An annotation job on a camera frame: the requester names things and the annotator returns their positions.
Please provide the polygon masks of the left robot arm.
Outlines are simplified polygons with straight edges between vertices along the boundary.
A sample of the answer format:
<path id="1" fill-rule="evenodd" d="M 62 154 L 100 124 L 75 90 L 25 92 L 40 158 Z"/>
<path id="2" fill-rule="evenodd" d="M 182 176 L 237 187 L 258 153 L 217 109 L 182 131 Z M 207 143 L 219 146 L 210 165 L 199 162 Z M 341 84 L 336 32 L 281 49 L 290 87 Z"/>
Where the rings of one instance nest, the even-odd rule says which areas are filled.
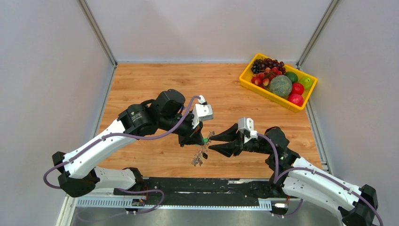
<path id="1" fill-rule="evenodd" d="M 203 122 L 213 119 L 212 106 L 203 96 L 187 103 L 174 89 L 162 91 L 156 99 L 130 105 L 103 132 L 83 146 L 52 156 L 54 169 L 60 172 L 56 189 L 71 197 L 81 197 L 97 189 L 123 189 L 133 195 L 144 189 L 137 168 L 122 170 L 99 167 L 99 163 L 117 150 L 139 140 L 155 140 L 157 130 L 176 134 L 180 146 L 204 145 Z"/>

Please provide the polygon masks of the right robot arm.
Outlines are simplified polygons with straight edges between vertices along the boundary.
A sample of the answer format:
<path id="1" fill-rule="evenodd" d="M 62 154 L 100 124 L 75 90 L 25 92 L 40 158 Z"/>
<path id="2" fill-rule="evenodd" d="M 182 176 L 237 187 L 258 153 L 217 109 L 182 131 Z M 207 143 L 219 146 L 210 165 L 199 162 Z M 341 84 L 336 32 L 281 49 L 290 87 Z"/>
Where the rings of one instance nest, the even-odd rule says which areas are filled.
<path id="1" fill-rule="evenodd" d="M 253 125 L 235 123 L 209 140 L 218 141 L 209 148 L 226 157 L 243 151 L 267 154 L 265 163 L 273 170 L 268 185 L 274 196 L 285 194 L 311 202 L 338 217 L 345 226 L 372 226 L 375 219 L 383 225 L 372 186 L 350 184 L 314 166 L 289 149 L 289 140 L 280 127 L 268 128 L 261 134 Z"/>

